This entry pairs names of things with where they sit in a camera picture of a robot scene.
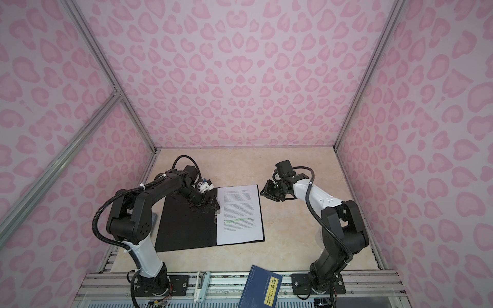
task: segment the pink leopard print wall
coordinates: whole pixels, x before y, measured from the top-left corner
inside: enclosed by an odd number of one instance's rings
[[[493,2],[414,0],[341,150],[415,308],[493,306]]]
[[[56,0],[0,3],[0,220],[111,92]]]
[[[70,306],[107,247],[92,233],[95,211],[117,190],[138,185],[149,156],[132,121],[116,106],[0,251],[1,307]]]
[[[158,146],[332,145],[393,0],[81,0]]]

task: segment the book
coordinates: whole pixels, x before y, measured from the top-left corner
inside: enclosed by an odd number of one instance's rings
[[[274,308],[282,276],[252,265],[238,308]]]

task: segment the black mounting plate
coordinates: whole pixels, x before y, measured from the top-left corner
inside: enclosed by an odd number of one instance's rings
[[[317,295],[313,290],[310,292],[311,286],[310,286],[310,279],[308,278],[308,273],[306,274],[291,274],[291,284],[293,287],[293,294],[294,295]],[[344,286],[344,281],[342,279],[342,275],[339,274],[339,277],[336,278],[334,281],[334,290],[336,291],[337,294],[345,294],[346,293],[346,288]]]
[[[170,283],[173,285],[171,296],[185,296],[188,286],[189,275],[169,275]],[[135,297],[154,297],[154,294],[143,287],[135,288]]]

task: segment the black binder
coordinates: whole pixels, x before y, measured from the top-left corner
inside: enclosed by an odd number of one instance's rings
[[[217,188],[213,188],[212,191],[217,197]],[[166,197],[154,246],[156,252],[218,246],[214,211],[200,213],[193,211],[189,206],[189,202],[180,195]],[[248,243],[265,241],[262,205],[260,205],[260,218],[263,239]]]

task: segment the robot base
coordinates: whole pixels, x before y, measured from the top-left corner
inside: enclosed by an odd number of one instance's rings
[[[135,283],[135,296],[161,296],[171,285],[173,286],[171,296],[185,296],[188,279],[188,275],[168,276],[166,266],[163,264],[161,271],[154,278],[138,275]]]
[[[312,295],[329,294],[328,290],[323,293],[315,292],[314,290],[310,291],[312,287],[311,287],[311,279],[309,273],[291,274],[291,283],[292,283],[294,295],[304,296],[304,295],[308,295],[309,293],[311,293]],[[341,274],[339,274],[339,277],[336,278],[336,280],[334,281],[333,287],[337,294],[346,293],[346,288],[344,287],[344,281],[342,279]]]

